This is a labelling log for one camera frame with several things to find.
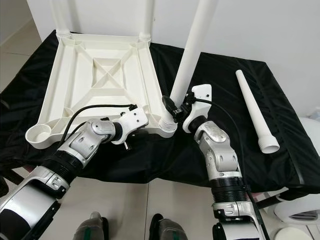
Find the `black cable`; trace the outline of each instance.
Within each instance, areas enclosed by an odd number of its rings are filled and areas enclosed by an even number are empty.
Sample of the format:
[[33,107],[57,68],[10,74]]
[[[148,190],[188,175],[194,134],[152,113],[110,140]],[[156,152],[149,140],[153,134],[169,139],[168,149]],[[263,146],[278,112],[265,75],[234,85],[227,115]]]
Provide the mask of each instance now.
[[252,196],[252,193],[251,193],[251,190],[249,188],[249,185],[248,185],[248,182],[247,182],[247,178],[246,178],[246,167],[245,167],[245,157],[244,157],[244,147],[243,147],[243,142],[242,142],[242,139],[241,139],[241,134],[240,134],[240,131],[239,131],[239,128],[235,122],[235,120],[233,119],[233,117],[227,112],[227,110],[225,110],[222,106],[220,106],[219,104],[215,103],[215,102],[212,102],[212,101],[208,101],[208,100],[204,100],[204,99],[199,99],[199,98],[196,98],[195,99],[196,102],[201,102],[201,103],[206,103],[206,104],[211,104],[212,106],[215,106],[217,107],[218,109],[220,109],[222,112],[224,112],[225,115],[228,116],[228,118],[232,121],[234,127],[235,127],[235,130],[237,132],[237,135],[238,135],[238,139],[239,139],[239,147],[240,147],[240,160],[241,160],[241,165],[242,165],[242,169],[241,169],[241,172],[242,172],[242,179],[243,179],[243,183],[244,185],[246,186],[246,192],[248,194],[248,197],[250,199],[250,201],[252,202],[253,204],[253,208],[254,208],[254,212],[255,212],[255,215],[257,216],[258,218],[258,221],[259,221],[259,224],[261,225],[261,228],[262,228],[262,231],[263,231],[263,234],[265,236],[265,239],[266,240],[270,240],[269,238],[269,234],[267,232],[267,228],[266,228],[266,225],[264,223],[264,220],[260,214],[260,211],[257,207],[257,204],[254,200],[254,197]]
[[70,135],[66,138],[66,141],[73,135],[76,133],[76,131],[81,128],[84,124],[86,123],[86,121],[80,123],[78,126],[76,126],[76,128],[70,133]]
[[76,116],[81,113],[82,111],[86,110],[86,109],[93,109],[93,108],[129,108],[129,107],[133,107],[133,104],[126,104],[126,105],[116,105],[116,104],[98,104],[98,105],[89,105],[89,106],[85,106],[81,109],[79,109],[78,111],[75,112],[75,114],[73,114],[73,116],[71,117],[71,119],[69,120],[64,133],[62,135],[62,138],[58,144],[58,147],[60,147],[66,139],[66,136],[68,134],[68,131],[70,129],[70,126],[72,124],[72,122],[75,120]]

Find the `floor tile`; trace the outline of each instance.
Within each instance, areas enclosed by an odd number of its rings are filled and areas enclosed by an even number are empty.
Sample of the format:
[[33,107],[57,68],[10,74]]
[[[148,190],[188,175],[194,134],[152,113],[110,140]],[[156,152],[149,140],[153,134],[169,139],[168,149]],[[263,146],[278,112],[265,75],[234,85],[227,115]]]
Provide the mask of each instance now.
[[0,53],[0,92],[14,79],[28,58],[27,55]]
[[109,221],[111,240],[142,240],[145,234],[147,184],[102,182],[78,177],[40,240],[71,240],[93,211]]
[[1,48],[4,53],[31,55],[40,46],[41,39],[33,19],[12,36]]
[[188,239],[212,239],[212,227],[218,221],[212,210],[209,188],[155,179],[149,183],[145,240],[154,214],[179,223]]
[[30,173],[27,170],[25,170],[23,167],[14,168],[13,170],[23,178],[26,178]]

